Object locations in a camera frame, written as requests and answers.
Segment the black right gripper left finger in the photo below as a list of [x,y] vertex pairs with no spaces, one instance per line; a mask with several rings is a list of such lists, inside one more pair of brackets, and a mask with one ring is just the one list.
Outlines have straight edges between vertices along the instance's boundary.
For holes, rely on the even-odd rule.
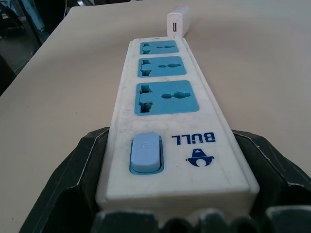
[[89,233],[109,128],[82,137],[55,169],[19,233]]

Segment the blue cloth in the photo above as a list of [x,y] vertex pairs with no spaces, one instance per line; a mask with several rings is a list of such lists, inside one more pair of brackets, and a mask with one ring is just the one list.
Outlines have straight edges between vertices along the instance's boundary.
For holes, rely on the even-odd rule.
[[36,29],[43,33],[45,30],[45,25],[43,23],[43,20],[36,8],[35,1],[34,0],[21,0],[27,14],[30,16],[32,22],[34,23]]

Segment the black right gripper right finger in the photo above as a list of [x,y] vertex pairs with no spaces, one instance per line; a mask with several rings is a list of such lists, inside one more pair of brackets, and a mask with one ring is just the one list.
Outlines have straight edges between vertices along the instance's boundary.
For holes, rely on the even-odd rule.
[[262,233],[311,233],[311,177],[266,138],[233,134],[260,187],[250,216]]

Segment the white usb charger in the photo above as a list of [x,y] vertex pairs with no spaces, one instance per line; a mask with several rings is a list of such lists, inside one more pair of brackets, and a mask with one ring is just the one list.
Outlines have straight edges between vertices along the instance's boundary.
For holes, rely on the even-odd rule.
[[175,7],[167,15],[167,36],[184,37],[190,28],[190,8],[185,5]]

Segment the white power strip blue sockets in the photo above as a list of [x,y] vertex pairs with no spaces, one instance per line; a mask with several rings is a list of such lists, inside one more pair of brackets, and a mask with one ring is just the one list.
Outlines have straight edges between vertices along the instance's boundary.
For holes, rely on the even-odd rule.
[[248,215],[259,185],[187,42],[130,42],[96,202],[181,216]]

